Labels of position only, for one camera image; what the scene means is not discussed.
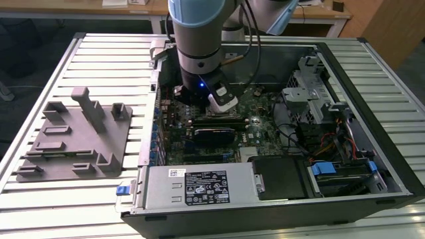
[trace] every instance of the blue latch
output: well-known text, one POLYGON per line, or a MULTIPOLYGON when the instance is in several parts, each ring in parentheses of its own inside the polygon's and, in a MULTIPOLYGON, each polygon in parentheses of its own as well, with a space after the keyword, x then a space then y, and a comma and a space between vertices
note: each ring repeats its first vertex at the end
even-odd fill
POLYGON ((131 186, 117 186, 117 196, 131 195, 131 186))
POLYGON ((378 167, 377 167, 377 165, 374 164, 373 161, 369 161, 369 167, 370 167, 370 170, 372 170, 373 173, 378 171, 378 167))
POLYGON ((333 163, 330 162, 320 162, 316 163, 312 166, 312 170, 313 170, 313 174, 318 175, 318 174, 330 174, 330 173, 336 173, 337 171, 334 170, 333 167, 333 163))

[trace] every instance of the black cable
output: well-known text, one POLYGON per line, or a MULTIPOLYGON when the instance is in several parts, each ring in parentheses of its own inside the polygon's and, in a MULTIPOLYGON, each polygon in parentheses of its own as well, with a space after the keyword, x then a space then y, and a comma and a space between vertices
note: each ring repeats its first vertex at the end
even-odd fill
POLYGON ((301 152, 308 155, 309 157, 316 157, 304 147, 302 145, 292 138, 289 135, 286 135, 280 129, 277 129, 277 132, 288 139, 290 140, 294 145, 300 148, 301 152))
POLYGON ((305 24, 305 13, 304 13, 304 6, 301 4, 298 4, 298 6, 302 8, 302 24, 305 24))
POLYGON ((165 34, 167 34, 167 37, 168 37, 169 41, 172 43, 175 43, 176 39, 171 36, 169 31, 168 31, 168 21, 169 21, 169 19, 171 19, 171 13, 167 14, 164 28, 165 28, 165 34))
POLYGON ((244 12, 245 18, 246 18, 246 22, 248 22, 248 33, 249 33, 249 43, 248 43, 248 48, 245 53, 242 54, 244 57, 248 55, 249 51, 250 51, 250 47, 252 47, 252 26, 250 26, 250 20, 249 20, 249 16, 248 16, 248 12, 245 9, 244 4, 240 5, 241 11, 244 12))
POLYGON ((296 154, 296 153, 302 153, 301 151, 298 151, 298 152, 289 152, 289 148, 297 148, 297 147, 292 147, 292 146, 290 146, 290 140, 289 140, 289 138, 288 138, 286 153, 293 153, 293 154, 296 154))
POLYGON ((245 4, 246 4, 246 7, 248 7, 248 11, 249 11, 249 14, 250 14, 253 27, 254 27, 254 31, 256 31, 256 35, 257 35, 257 65, 254 67, 254 71, 253 71, 253 74, 250 76, 250 79, 245 83, 245 89, 246 89, 248 86, 250 85, 250 83, 253 82, 253 80, 256 78, 256 75, 258 73, 258 69, 260 69, 260 63, 261 63, 261 39, 260 39, 260 30, 258 30, 257 20, 254 19, 253 11, 252 11, 250 4, 249 4, 248 0, 245 0, 245 4))

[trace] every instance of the red wire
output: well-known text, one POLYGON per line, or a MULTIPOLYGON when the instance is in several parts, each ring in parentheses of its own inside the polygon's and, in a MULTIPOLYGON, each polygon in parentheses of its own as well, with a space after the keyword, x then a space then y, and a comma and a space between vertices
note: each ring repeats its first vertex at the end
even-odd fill
POLYGON ((348 141, 352 142, 352 146, 353 146, 353 159, 357 159, 357 156, 356 156, 356 144, 354 144, 354 141, 350 139, 350 138, 345 138, 348 141))
POLYGON ((321 146, 321 147, 324 146, 324 140, 325 140, 325 137, 326 137, 328 135, 334 135, 334 133, 326 133, 326 134, 324 134, 324 136, 321 137, 321 140, 320 140, 320 142, 321 142, 320 146, 321 146))

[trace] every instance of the aluminum extrusion table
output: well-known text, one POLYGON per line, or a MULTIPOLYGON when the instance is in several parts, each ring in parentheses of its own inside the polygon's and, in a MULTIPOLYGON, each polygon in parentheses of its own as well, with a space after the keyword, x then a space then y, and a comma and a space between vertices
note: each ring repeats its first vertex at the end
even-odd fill
MULTIPOLYGON (((139 239, 116 212, 116 186, 137 176, 144 109, 157 72, 149 66, 149 46, 164 36, 144 34, 80 34, 65 51, 0 163, 0 237, 139 239), (121 176, 113 179, 17 183, 15 171, 43 125, 44 104, 55 99, 77 106, 72 87, 87 86, 103 106, 123 102, 133 108, 121 176)), ((262 37, 264 41, 328 44, 377 119, 425 184, 425 107, 413 96, 368 43, 357 39, 262 37)), ((333 85, 338 98, 340 90, 333 85)), ((125 206, 132 196, 123 198, 125 206)), ((258 231, 196 238, 424 238, 425 202, 373 214, 352 224, 258 231)))

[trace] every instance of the warning label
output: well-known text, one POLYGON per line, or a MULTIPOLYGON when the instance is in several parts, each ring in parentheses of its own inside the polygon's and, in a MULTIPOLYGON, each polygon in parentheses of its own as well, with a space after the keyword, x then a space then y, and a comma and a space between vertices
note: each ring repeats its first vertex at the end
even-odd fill
POLYGON ((185 173, 188 206, 229 203, 225 171, 185 173))

